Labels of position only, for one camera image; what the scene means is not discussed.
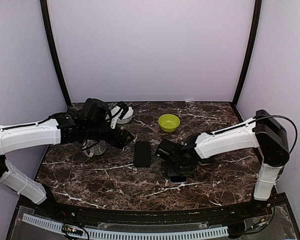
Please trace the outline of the black frame post left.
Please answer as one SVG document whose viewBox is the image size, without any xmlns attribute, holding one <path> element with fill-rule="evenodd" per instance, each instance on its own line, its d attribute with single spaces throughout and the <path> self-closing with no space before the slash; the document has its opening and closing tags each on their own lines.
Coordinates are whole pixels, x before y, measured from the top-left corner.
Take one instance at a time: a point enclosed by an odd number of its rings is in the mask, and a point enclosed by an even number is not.
<svg viewBox="0 0 300 240">
<path fill-rule="evenodd" d="M 50 56 L 52 59 L 52 63 L 54 66 L 54 70 L 56 73 L 56 77 L 58 80 L 58 84 L 63 96 L 63 99 L 65 101 L 65 104 L 67 107 L 70 107 L 72 105 L 72 101 L 66 86 L 66 81 L 63 75 L 63 71 L 61 68 L 59 56 L 57 53 L 57 48 L 55 44 L 55 39 L 53 35 L 53 29 L 52 29 L 52 24 L 51 24 L 51 18 L 50 18 L 50 13 L 49 13 L 49 7 L 48 7 L 48 1 L 47 0 L 40 0 L 40 9 L 41 9 L 41 15 L 42 15 L 42 20 L 43 20 L 43 25 L 44 25 L 44 30 L 46 34 L 46 39 L 49 47 L 49 52 Z"/>
</svg>

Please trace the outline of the green plastic bowl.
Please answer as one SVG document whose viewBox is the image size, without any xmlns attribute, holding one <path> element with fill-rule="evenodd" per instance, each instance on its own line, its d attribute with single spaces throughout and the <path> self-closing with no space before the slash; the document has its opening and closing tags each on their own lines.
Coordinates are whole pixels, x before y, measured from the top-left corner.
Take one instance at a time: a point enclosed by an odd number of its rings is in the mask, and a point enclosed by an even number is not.
<svg viewBox="0 0 300 240">
<path fill-rule="evenodd" d="M 180 119 L 173 114 L 164 114 L 158 119 L 161 130 L 167 133 L 174 132 L 180 125 Z"/>
</svg>

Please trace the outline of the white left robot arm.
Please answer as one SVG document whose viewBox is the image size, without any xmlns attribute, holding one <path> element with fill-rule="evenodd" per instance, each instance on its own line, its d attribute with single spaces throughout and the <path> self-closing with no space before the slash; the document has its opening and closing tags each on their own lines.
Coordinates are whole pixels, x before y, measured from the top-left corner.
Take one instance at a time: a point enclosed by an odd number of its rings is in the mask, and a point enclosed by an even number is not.
<svg viewBox="0 0 300 240">
<path fill-rule="evenodd" d="M 134 136 L 119 125 L 129 123 L 134 110 L 124 102 L 109 107 L 99 99 L 88 98 L 77 113 L 60 112 L 42 121 L 19 125 L 0 125 L 0 183 L 41 205 L 50 218 L 57 218 L 60 206 L 50 188 L 35 182 L 18 170 L 6 157 L 7 153 L 43 145 L 64 145 L 78 142 L 81 151 L 91 158 L 100 155 L 102 142 L 123 149 Z"/>
</svg>

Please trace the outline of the black frame post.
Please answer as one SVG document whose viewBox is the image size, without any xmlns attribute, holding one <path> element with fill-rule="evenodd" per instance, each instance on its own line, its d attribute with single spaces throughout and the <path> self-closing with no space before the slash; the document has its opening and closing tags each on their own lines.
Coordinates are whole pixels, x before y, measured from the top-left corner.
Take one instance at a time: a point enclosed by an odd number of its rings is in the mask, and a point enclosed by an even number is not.
<svg viewBox="0 0 300 240">
<path fill-rule="evenodd" d="M 261 9 L 262 9 L 262 0 L 255 0 L 254 1 L 254 8 L 253 8 L 253 14 L 252 14 L 252 20 L 251 20 L 251 27 L 249 31 L 249 37 L 248 37 L 248 42 L 247 42 L 247 47 L 242 63 L 242 68 L 240 71 L 240 75 L 238 78 L 237 86 L 234 92 L 234 96 L 232 99 L 232 105 L 236 108 L 238 106 L 245 80 L 248 74 L 250 62 L 252 59 L 253 55 L 253 50 L 255 46 L 255 41 L 257 37 L 257 32 L 258 32 L 258 26 L 259 26 L 259 21 L 260 21 L 260 16 L 261 16 Z"/>
<path fill-rule="evenodd" d="M 63 71 L 61 68 L 59 56 L 57 53 L 57 48 L 55 44 L 55 39 L 53 35 L 53 29 L 52 29 L 52 24 L 51 24 L 51 18 L 50 18 L 50 13 L 49 13 L 49 7 L 48 7 L 48 1 L 47 0 L 40 0 L 40 9 L 41 9 L 41 15 L 42 15 L 42 20 L 43 20 L 43 25 L 44 25 L 44 30 L 46 34 L 46 39 L 49 47 L 49 52 L 50 56 L 52 59 L 52 63 L 54 66 L 54 70 L 56 73 L 56 77 L 58 80 L 58 84 L 63 96 L 63 99 L 65 101 L 65 104 L 67 107 L 70 107 L 72 105 L 72 101 L 66 86 L 66 81 L 63 75 Z"/>
</svg>

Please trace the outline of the white fluted ceramic bowl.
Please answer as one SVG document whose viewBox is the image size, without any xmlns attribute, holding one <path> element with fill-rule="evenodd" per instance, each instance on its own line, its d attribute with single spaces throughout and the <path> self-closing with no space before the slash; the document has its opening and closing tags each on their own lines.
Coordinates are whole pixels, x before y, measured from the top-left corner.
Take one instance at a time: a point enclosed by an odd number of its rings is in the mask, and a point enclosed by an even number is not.
<svg viewBox="0 0 300 240">
<path fill-rule="evenodd" d="M 131 106 L 126 104 L 117 104 L 111 109 L 111 123 L 116 124 L 126 124 L 130 120 L 132 120 L 134 114 L 134 110 Z"/>
</svg>

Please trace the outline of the black smartphone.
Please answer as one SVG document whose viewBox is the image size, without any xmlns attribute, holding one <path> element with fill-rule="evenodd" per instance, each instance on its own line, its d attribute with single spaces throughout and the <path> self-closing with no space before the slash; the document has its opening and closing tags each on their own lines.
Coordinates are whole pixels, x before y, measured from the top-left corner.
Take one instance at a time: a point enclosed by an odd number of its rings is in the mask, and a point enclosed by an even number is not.
<svg viewBox="0 0 300 240">
<path fill-rule="evenodd" d="M 136 141 L 133 165 L 136 168 L 149 168 L 151 166 L 151 143 L 149 141 Z"/>
</svg>

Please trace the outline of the white patterned mug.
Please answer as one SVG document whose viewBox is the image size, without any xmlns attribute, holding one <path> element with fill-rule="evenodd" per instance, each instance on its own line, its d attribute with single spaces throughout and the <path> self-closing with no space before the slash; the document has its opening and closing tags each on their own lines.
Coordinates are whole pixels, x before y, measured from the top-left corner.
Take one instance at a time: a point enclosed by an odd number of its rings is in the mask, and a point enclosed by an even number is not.
<svg viewBox="0 0 300 240">
<path fill-rule="evenodd" d="M 92 158 L 93 156 L 102 155 L 106 149 L 106 142 L 104 140 L 85 140 L 80 150 L 87 158 Z"/>
</svg>

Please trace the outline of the pink phone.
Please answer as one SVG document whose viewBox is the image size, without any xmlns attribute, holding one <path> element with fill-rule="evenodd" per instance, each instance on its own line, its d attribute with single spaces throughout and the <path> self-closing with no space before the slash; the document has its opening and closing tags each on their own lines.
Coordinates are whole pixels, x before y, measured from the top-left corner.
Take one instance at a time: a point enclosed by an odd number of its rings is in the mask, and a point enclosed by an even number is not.
<svg viewBox="0 0 300 240">
<path fill-rule="evenodd" d="M 212 156 L 212 157 L 209 157 L 209 158 L 203 158 L 198 163 L 202 166 L 205 166 L 205 165 L 209 165 L 209 164 L 214 163 L 214 161 L 215 161 L 215 158 Z"/>
</svg>

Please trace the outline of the black frame post right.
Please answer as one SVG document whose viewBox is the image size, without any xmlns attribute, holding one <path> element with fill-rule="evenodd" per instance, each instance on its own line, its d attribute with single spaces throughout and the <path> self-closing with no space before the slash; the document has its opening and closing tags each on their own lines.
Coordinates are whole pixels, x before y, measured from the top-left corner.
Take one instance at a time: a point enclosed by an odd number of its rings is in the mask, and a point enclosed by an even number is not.
<svg viewBox="0 0 300 240">
<path fill-rule="evenodd" d="M 245 80 L 248 74 L 250 62 L 252 59 L 253 55 L 253 50 L 255 46 L 255 41 L 257 37 L 257 32 L 258 32 L 258 26 L 259 26 L 259 21 L 260 21 L 260 16 L 261 16 L 261 9 L 262 9 L 262 0 L 255 0 L 254 1 L 254 8 L 253 8 L 253 14 L 252 14 L 252 20 L 251 20 L 251 27 L 249 31 L 249 37 L 248 37 L 248 42 L 247 42 L 247 47 L 242 63 L 242 68 L 240 71 L 240 75 L 238 78 L 237 86 L 234 92 L 234 96 L 232 99 L 232 105 L 236 108 L 238 106 Z"/>
</svg>

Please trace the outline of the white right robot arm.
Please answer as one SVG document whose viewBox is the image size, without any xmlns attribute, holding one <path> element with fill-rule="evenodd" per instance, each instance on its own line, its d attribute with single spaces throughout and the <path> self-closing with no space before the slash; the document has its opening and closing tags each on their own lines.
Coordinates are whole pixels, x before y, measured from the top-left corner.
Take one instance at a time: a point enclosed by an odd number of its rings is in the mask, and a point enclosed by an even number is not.
<svg viewBox="0 0 300 240">
<path fill-rule="evenodd" d="M 237 125 L 217 131 L 193 134 L 184 143 L 163 139 L 155 154 L 161 158 L 166 178 L 193 178 L 198 164 L 210 164 L 214 156 L 241 149 L 260 149 L 262 163 L 254 187 L 253 200 L 245 205 L 245 213 L 256 217 L 265 208 L 281 169 L 290 159 L 286 129 L 277 121 L 279 115 L 266 110 Z"/>
</svg>

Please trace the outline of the black front rail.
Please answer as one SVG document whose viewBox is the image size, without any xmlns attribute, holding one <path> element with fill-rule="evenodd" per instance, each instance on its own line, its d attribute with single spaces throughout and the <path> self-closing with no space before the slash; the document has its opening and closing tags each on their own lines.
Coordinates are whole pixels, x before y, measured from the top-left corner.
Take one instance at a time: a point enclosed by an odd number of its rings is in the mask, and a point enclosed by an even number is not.
<svg viewBox="0 0 300 240">
<path fill-rule="evenodd" d="M 71 224 L 97 226 L 106 224 L 159 225 L 194 224 L 236 225 L 254 217 L 270 217 L 274 212 L 275 199 L 266 202 L 248 201 L 226 206 L 171 211 L 106 210 L 74 206 L 63 203 L 38 205 L 37 210 L 46 217 Z"/>
</svg>

